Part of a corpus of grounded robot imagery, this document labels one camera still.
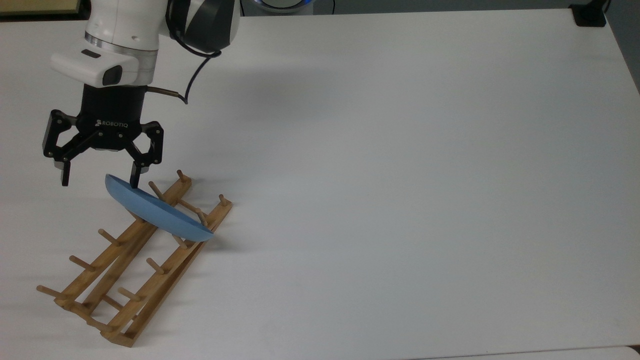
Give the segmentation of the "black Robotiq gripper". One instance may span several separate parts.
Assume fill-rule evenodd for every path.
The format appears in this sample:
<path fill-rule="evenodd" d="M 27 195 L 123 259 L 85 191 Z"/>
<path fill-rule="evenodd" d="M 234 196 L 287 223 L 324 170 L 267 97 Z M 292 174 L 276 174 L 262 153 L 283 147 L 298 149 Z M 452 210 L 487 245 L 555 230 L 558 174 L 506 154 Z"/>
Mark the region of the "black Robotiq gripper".
<path fill-rule="evenodd" d="M 71 161 L 89 148 L 126 152 L 133 159 L 129 184 L 137 189 L 142 173 L 163 158 L 164 130 L 160 123 L 141 124 L 146 86 L 110 86 L 96 88 L 85 84 L 78 117 L 53 109 L 50 112 L 42 142 L 42 153 L 52 158 L 61 170 L 61 186 L 68 187 Z M 58 139 L 77 122 L 78 133 L 63 146 Z M 150 141 L 142 153 L 134 140 L 144 134 Z"/>

